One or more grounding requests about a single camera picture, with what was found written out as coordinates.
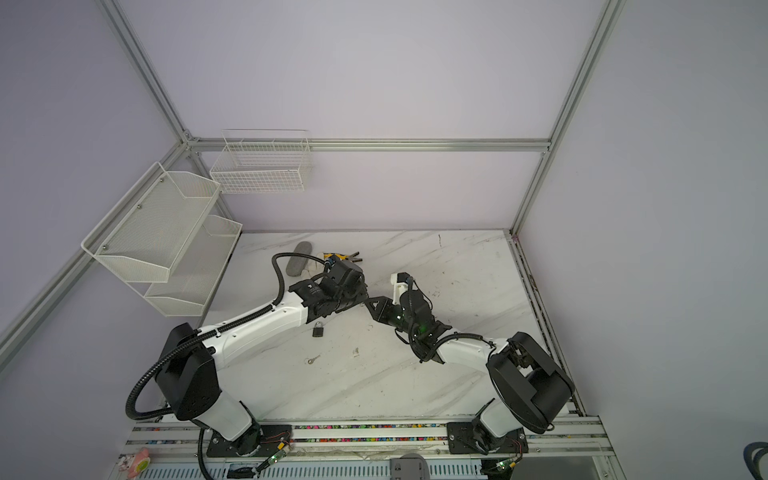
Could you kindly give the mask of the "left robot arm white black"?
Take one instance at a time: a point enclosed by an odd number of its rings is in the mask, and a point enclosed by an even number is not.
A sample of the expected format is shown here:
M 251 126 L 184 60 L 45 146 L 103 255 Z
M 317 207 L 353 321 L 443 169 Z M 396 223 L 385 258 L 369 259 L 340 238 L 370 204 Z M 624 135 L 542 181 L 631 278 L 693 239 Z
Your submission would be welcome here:
M 363 270 L 332 255 L 316 276 L 286 284 L 272 257 L 278 292 L 272 302 L 241 316 L 193 329 L 187 323 L 168 335 L 162 355 L 169 356 L 154 379 L 180 421 L 218 434 L 238 456 L 250 456 L 263 443 L 263 429 L 241 401 L 219 382 L 219 372 L 278 334 L 344 312 L 368 298 Z

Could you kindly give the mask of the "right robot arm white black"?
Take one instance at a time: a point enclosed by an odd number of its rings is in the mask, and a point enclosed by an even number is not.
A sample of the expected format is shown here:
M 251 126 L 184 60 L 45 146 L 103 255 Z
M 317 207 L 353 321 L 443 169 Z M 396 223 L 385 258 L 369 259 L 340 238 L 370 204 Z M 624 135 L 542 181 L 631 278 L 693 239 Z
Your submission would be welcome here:
M 494 396 L 471 421 L 448 432 L 452 442 L 471 452 L 488 455 L 512 444 L 523 453 L 519 436 L 526 430 L 549 431 L 575 393 L 564 369 L 525 332 L 496 340 L 454 332 L 436 319 L 431 302 L 413 288 L 397 301 L 378 296 L 367 299 L 365 306 L 374 321 L 394 329 L 420 362 L 469 367 L 489 380 Z

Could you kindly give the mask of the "yellow black pliers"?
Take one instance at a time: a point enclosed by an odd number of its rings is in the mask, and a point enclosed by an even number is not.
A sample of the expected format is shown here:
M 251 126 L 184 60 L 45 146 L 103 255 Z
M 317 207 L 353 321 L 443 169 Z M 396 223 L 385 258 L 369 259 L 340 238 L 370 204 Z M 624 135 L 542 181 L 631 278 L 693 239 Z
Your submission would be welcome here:
M 339 260 L 346 260 L 352 263 L 360 263 L 363 261 L 359 252 L 354 252 L 351 254 L 345 254 L 345 253 L 339 253 L 339 252 L 324 252 L 323 258 L 325 261 L 329 261 L 332 258 L 336 258 Z

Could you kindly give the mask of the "white work glove yellow cuff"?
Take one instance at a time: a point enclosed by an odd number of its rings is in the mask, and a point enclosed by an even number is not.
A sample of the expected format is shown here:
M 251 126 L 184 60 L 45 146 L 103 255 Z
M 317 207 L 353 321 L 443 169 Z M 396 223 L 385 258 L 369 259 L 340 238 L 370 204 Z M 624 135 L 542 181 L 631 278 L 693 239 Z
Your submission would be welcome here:
M 320 261 L 309 260 L 303 271 L 304 277 L 311 278 L 323 273 L 325 271 L 325 266 L 326 266 L 325 260 L 326 258 L 324 256 L 320 257 Z

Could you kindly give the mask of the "left black padlock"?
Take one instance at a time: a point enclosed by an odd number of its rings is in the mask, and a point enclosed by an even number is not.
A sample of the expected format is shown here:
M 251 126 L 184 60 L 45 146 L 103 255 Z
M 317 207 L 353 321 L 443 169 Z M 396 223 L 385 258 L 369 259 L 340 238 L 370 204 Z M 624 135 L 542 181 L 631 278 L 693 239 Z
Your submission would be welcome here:
M 313 338 L 322 338 L 325 332 L 325 325 L 322 322 L 317 322 L 312 330 Z

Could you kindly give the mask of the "grey oval sharpening stone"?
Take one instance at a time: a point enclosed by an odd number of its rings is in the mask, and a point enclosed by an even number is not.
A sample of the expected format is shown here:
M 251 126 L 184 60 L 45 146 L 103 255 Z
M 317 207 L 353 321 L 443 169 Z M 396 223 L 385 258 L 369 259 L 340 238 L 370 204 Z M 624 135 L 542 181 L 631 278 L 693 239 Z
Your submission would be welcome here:
M 312 250 L 312 243 L 308 241 L 301 241 L 295 246 L 294 255 L 289 258 L 285 268 L 288 277 L 298 278 L 302 276 L 309 263 L 307 255 L 311 255 Z

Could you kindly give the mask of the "grey round object bottom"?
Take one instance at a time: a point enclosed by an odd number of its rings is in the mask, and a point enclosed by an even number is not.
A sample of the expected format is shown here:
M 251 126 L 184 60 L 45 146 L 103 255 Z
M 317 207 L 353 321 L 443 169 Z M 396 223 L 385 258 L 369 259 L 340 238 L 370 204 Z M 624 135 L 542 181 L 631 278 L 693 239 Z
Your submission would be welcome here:
M 427 460 L 415 453 L 391 458 L 389 467 L 391 480 L 429 480 L 431 478 Z

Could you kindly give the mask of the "white two-tier mesh shelf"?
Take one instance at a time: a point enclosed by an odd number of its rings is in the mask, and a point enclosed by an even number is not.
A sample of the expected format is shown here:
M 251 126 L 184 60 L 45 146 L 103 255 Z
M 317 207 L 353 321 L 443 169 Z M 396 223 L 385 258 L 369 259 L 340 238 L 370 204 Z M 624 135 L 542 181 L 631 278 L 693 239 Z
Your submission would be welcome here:
M 81 248 L 165 317 L 205 315 L 242 233 L 217 215 L 221 186 L 152 165 Z

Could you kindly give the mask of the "pink tape roll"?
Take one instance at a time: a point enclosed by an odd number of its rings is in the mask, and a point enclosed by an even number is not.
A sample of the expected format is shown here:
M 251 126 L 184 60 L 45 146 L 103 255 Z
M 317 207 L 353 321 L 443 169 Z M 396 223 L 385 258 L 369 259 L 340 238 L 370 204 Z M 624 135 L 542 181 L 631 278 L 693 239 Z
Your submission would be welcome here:
M 139 477 L 150 465 L 151 457 L 147 448 L 142 448 L 137 453 L 121 455 L 117 462 L 118 472 L 125 479 Z

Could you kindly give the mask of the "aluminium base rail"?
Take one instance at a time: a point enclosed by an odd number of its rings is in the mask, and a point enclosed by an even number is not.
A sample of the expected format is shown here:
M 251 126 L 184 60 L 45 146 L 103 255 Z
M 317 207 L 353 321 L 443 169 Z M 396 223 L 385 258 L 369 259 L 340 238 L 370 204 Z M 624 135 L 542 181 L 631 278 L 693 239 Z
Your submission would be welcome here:
M 448 435 L 458 419 L 301 421 L 264 424 L 263 443 L 238 456 L 212 432 L 188 422 L 139 423 L 112 467 L 109 478 L 125 479 L 121 455 L 150 452 L 149 467 L 135 479 L 390 479 L 389 460 L 415 453 L 424 457 L 431 479 L 522 479 L 541 469 L 567 478 L 622 479 L 625 474 L 608 435 L 596 417 L 560 417 L 549 431 L 519 436 L 525 448 L 507 444 L 481 455 Z

